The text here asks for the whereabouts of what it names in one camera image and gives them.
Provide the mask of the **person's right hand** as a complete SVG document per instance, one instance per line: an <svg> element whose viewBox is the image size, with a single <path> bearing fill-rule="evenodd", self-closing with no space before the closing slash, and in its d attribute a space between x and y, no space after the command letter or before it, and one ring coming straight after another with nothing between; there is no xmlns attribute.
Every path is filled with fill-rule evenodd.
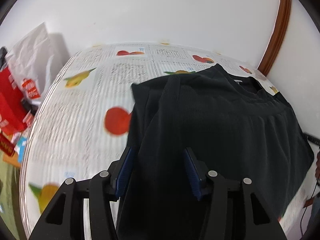
<svg viewBox="0 0 320 240"><path fill-rule="evenodd" d="M320 152L317 153L315 177L319 178L319 175L320 175Z"/></svg>

